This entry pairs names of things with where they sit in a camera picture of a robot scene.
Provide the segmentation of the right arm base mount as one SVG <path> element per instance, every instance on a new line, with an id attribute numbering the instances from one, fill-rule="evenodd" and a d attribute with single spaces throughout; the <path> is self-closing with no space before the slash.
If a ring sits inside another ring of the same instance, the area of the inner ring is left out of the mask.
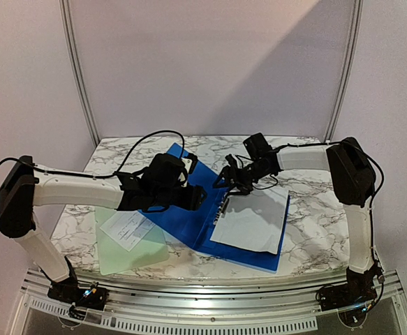
<path id="1" fill-rule="evenodd" d="M 350 328 L 364 324 L 369 312 L 380 302 L 385 287 L 384 272 L 373 266 L 363 274 L 346 270 L 346 283 L 327 284 L 316 291 L 322 311 L 337 310 L 343 325 Z"/>

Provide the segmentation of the blue file folder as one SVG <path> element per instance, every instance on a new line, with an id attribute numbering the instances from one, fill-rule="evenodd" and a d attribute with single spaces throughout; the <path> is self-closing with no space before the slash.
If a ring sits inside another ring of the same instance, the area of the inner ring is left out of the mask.
<path id="1" fill-rule="evenodd" d="M 187 211 L 171 206 L 165 211 L 146 213 L 144 216 L 194 251 L 247 267 L 276 272 L 286 223 L 279 244 L 279 253 L 276 255 L 247 251 L 210 240 L 214 231 L 214 217 L 228 192 L 226 188 L 212 187 L 216 178 L 217 175 L 213 170 L 204 163 L 198 162 L 193 174 L 189 177 L 189 181 L 193 185 L 202 186 L 207 192 L 207 198 L 199 210 Z"/>

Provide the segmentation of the metal folder clip mechanism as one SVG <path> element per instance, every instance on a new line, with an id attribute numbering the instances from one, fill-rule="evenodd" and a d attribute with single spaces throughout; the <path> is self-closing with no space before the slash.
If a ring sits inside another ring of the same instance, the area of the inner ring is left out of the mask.
<path id="1" fill-rule="evenodd" d="M 225 197 L 224 200 L 222 201 L 221 205 L 219 206 L 217 213 L 214 217 L 213 224 L 216 225 L 218 220 L 225 215 L 226 209 L 228 207 L 228 204 L 230 202 L 230 199 L 228 197 Z"/>

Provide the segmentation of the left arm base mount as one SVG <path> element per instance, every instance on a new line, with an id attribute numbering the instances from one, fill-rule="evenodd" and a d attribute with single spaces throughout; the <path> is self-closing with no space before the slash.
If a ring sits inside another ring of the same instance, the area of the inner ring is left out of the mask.
<path id="1" fill-rule="evenodd" d="M 67 257 L 68 278 L 60 282 L 50 281 L 47 297 L 58 302 L 70 304 L 68 316 L 83 321 L 89 309 L 103 311 L 109 297 L 109 290 L 93 282 L 88 288 L 81 288 L 75 270 Z"/>

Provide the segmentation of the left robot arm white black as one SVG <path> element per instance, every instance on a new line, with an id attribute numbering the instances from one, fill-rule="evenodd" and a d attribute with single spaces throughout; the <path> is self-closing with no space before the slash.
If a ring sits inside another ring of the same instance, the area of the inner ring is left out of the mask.
<path id="1" fill-rule="evenodd" d="M 194 155 L 157 154 L 135 172 L 118 169 L 110 175 L 92 175 L 50 170 L 36 165 L 31 156 L 16 158 L 0 186 L 0 233 L 31 256 L 67 302 L 79 302 L 83 287 L 73 280 L 75 272 L 67 259 L 39 230 L 34 207 L 73 204 L 144 213 L 170 207 L 197 211 L 207 197 L 203 186 L 189 181 L 197 162 Z"/>

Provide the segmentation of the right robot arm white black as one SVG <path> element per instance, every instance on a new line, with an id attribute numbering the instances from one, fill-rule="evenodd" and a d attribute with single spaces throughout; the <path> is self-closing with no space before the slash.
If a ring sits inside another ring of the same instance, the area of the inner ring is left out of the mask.
<path id="1" fill-rule="evenodd" d="M 250 163 L 237 164 L 233 155 L 212 186 L 226 188 L 230 195 L 248 195 L 262 178 L 287 170 L 324 170 L 331 174 L 334 194 L 343 205 L 348 222 L 349 275 L 376 275 L 378 261 L 374 253 L 372 205 L 375 186 L 375 162 L 357 140 L 347 137 L 339 142 L 284 144 L 273 147 L 262 133 L 243 141 Z"/>

